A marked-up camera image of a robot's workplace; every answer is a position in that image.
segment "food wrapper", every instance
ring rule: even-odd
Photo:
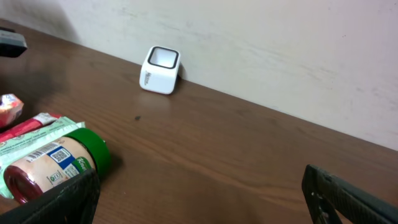
[[[0,96],[0,128],[11,124],[22,113],[24,103],[14,94]]]

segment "green bottle cap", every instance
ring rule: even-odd
[[[106,171],[111,166],[111,154],[105,142],[92,130],[87,128],[79,128],[65,137],[72,138],[86,147],[90,152],[97,169],[97,174],[100,178],[104,177]]]

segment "brown wooden surface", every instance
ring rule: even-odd
[[[307,164],[398,205],[393,150],[190,82],[170,96],[144,91],[138,65],[0,26],[29,45],[0,58],[0,94],[25,102],[19,121],[61,113],[108,143],[113,168],[94,223],[310,223]],[[0,213],[15,206],[0,199]]]

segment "wooden table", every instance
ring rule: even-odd
[[[0,94],[25,102],[19,121],[61,113],[108,143],[94,223],[310,223],[307,164],[398,205],[393,150],[186,81],[169,96],[144,91],[139,65],[0,26],[29,45],[0,58]],[[1,199],[0,213],[15,206]]]

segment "white electronic device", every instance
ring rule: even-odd
[[[142,64],[139,84],[141,88],[170,94],[174,90],[180,66],[180,53],[165,47],[151,47]]]

